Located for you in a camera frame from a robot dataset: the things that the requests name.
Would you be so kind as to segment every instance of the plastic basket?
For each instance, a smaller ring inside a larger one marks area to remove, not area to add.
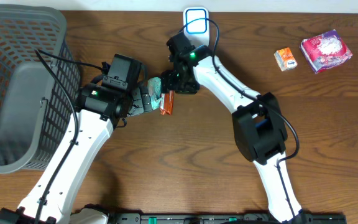
[[[14,118],[11,112],[15,106],[8,108],[4,104],[6,95],[13,91],[9,89],[9,82],[15,70],[27,63],[40,64],[35,49],[73,59],[65,42],[66,29],[64,16],[55,9],[0,5],[0,173],[21,168],[45,169],[62,140],[71,111],[61,89],[51,77],[48,77],[49,85],[45,83],[43,90],[47,103],[40,104],[41,99],[36,99],[37,106],[26,105],[25,110],[15,114]],[[44,58],[71,98],[74,98],[81,83],[78,67],[72,63]],[[34,94],[29,92],[27,97],[34,102],[33,95],[36,95],[37,90],[32,88],[32,91]],[[29,121],[26,120],[26,113],[37,116]],[[2,125],[2,119],[11,125],[10,129],[6,128],[9,125]]]

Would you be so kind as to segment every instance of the wood grain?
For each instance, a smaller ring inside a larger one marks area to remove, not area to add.
[[[181,27],[180,13],[63,14],[68,45],[82,62],[100,64],[124,54],[144,62],[152,77],[172,67],[165,42]],[[358,15],[214,12],[211,18],[221,30],[218,56],[225,66],[251,88],[275,94],[298,131],[301,151],[288,170],[302,207],[343,212],[348,223],[358,223]],[[331,29],[354,56],[315,75],[298,46]],[[283,47],[292,49],[296,69],[278,68],[273,53]],[[92,68],[83,71],[83,83],[98,75]],[[286,145],[291,152],[293,139]],[[0,208],[15,209],[40,175],[0,175]],[[145,213],[267,209],[255,167],[234,144],[230,113],[205,88],[175,95],[172,116],[154,111],[115,131],[93,162],[75,209],[87,203]]]

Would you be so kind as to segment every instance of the orange snack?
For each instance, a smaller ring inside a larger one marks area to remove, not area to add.
[[[162,93],[161,94],[161,105],[160,105],[160,110],[161,110],[161,114],[165,115],[165,114],[172,114],[172,110],[173,110],[173,94],[175,92],[173,90],[170,90],[169,93]]]
[[[293,69],[298,65],[289,47],[276,51],[274,57],[281,71]]]

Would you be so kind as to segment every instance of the black cable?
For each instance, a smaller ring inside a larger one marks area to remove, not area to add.
[[[39,51],[34,50],[34,52],[37,55],[38,59],[41,61],[42,65],[44,65],[44,67],[48,70],[49,74],[55,80],[55,82],[57,83],[59,88],[62,89],[62,92],[65,95],[65,98],[68,100],[68,104],[70,105],[71,112],[73,113],[74,125],[75,125],[73,139],[71,140],[70,145],[69,145],[66,153],[63,155],[61,161],[57,165],[57,167],[55,169],[55,172],[53,172],[52,176],[50,177],[50,180],[49,180],[47,186],[45,187],[44,193],[42,194],[42,196],[39,199],[39,206],[38,206],[37,213],[35,215],[35,221],[34,221],[35,224],[38,224],[38,222],[40,220],[40,217],[41,217],[42,207],[43,207],[43,205],[44,205],[44,203],[45,203],[45,201],[47,199],[47,195],[49,193],[50,187],[52,186],[53,181],[55,180],[57,174],[59,173],[60,168],[62,168],[62,165],[65,162],[66,158],[68,157],[71,149],[73,149],[73,146],[76,144],[77,137],[78,137],[78,117],[77,117],[77,114],[75,113],[73,103],[71,102],[71,99],[70,99],[66,89],[64,88],[63,84],[60,82],[60,80],[57,78],[56,74],[52,71],[52,69],[50,69],[48,64],[45,62],[45,60],[39,54]]]
[[[59,59],[59,60],[62,60],[64,62],[68,62],[68,63],[74,63],[74,64],[77,64],[77,65],[84,65],[84,66],[89,66],[89,67],[93,67],[93,68],[97,68],[99,69],[100,71],[102,71],[103,73],[103,68],[97,66],[97,65],[93,65],[93,64],[90,64],[90,63],[84,63],[84,62],[76,62],[76,61],[73,61],[73,60],[68,60],[68,59],[65,59],[65,58],[62,58],[62,57],[58,57],[56,55],[53,55],[53,54],[50,54],[48,52],[44,52],[43,50],[39,50],[38,51],[41,53],[41,54],[44,54],[44,55],[47,55],[49,57],[53,57],[55,59]]]
[[[91,83],[94,84],[98,84],[98,82],[100,82],[101,80],[103,80],[103,78],[105,77],[105,74],[100,74],[98,76],[93,77],[93,79],[91,80]]]
[[[207,21],[210,21],[210,23],[214,24],[215,27],[216,27],[216,40],[215,40],[215,44],[214,44],[214,49],[213,49],[213,52],[212,52],[212,64],[215,68],[215,71],[230,85],[232,86],[235,90],[237,90],[242,96],[252,100],[252,101],[256,101],[258,102],[260,105],[262,105],[264,108],[267,108],[269,109],[270,111],[272,111],[273,113],[275,113],[277,116],[279,116],[281,119],[283,119],[284,123],[290,128],[292,134],[293,134],[293,137],[295,138],[295,144],[296,144],[296,147],[295,147],[295,151],[293,152],[293,154],[287,156],[287,157],[284,157],[282,159],[279,159],[277,161],[277,164],[276,164],[276,167],[277,167],[277,171],[278,171],[278,174],[280,175],[280,180],[281,180],[281,183],[283,185],[283,189],[284,189],[284,192],[285,192],[285,196],[287,198],[287,202],[288,202],[288,205],[290,206],[290,210],[292,212],[292,215],[293,217],[295,217],[295,213],[293,211],[293,208],[292,208],[292,205],[291,205],[291,201],[290,201],[290,198],[288,196],[288,192],[287,192],[287,188],[285,187],[285,183],[284,183],[284,179],[283,179],[283,175],[281,173],[281,168],[280,168],[280,163],[282,161],[285,161],[285,160],[288,160],[288,159],[291,159],[291,158],[294,158],[298,152],[299,152],[299,148],[300,148],[300,143],[299,143],[299,137],[298,137],[298,134],[296,133],[295,129],[293,128],[293,126],[291,125],[291,123],[280,113],[278,112],[278,110],[276,110],[275,108],[269,106],[268,104],[264,103],[263,101],[260,101],[258,98],[254,98],[250,95],[248,95],[245,90],[241,90],[240,88],[238,88],[235,84],[233,84],[230,80],[228,80],[222,73],[221,71],[219,70],[219,67],[216,66],[215,64],[215,55],[216,55],[216,48],[218,46],[218,42],[219,42],[219,26],[217,25],[217,23],[215,23],[213,20],[211,19],[208,19],[208,18],[199,18],[199,19],[195,19],[193,21],[190,21],[188,22],[187,24],[185,24],[180,30],[179,32],[181,32],[186,26],[188,26],[189,24],[191,24],[192,22],[194,21],[198,21],[198,20],[201,20],[201,19],[205,19]]]

